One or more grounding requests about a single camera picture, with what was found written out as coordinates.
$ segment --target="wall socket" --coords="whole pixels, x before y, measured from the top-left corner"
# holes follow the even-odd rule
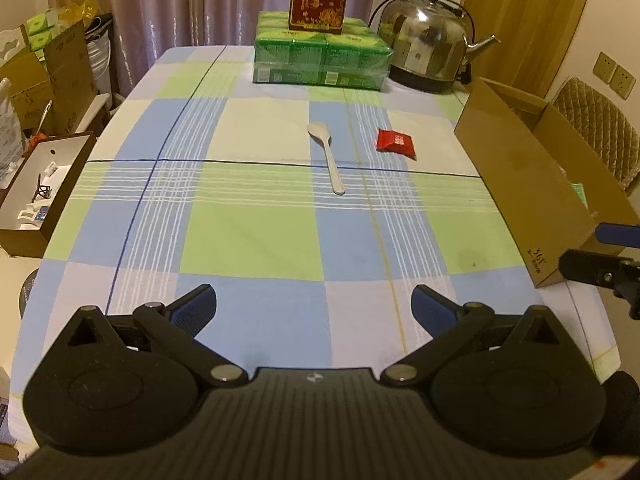
[[[609,86],[616,94],[626,101],[635,84],[636,78],[633,77],[625,68],[618,65],[613,73]]]
[[[609,84],[617,66],[618,64],[615,61],[604,52],[601,52],[596,64],[593,66],[593,73],[606,84]]]

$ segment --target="white plastic spoon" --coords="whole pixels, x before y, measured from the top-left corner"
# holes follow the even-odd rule
[[[322,142],[324,147],[324,155],[326,156],[326,164],[329,167],[329,176],[331,177],[331,187],[334,188],[336,195],[344,195],[344,185],[338,173],[338,167],[335,165],[334,154],[331,152],[329,141],[331,134],[324,123],[309,123],[306,127],[309,135]]]

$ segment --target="red packet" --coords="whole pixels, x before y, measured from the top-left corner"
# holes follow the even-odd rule
[[[401,153],[415,160],[414,142],[407,134],[401,134],[393,130],[378,130],[377,150]]]

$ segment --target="wooden door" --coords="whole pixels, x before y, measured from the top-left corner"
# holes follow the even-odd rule
[[[464,0],[476,40],[496,44],[473,62],[482,76],[544,97],[574,37],[586,0]]]

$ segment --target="stainless steel kettle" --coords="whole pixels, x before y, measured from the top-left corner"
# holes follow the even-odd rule
[[[388,1],[378,33],[394,50],[389,77],[411,88],[443,92],[457,79],[469,83],[469,62],[498,43],[493,35],[476,43],[471,16],[453,0]]]

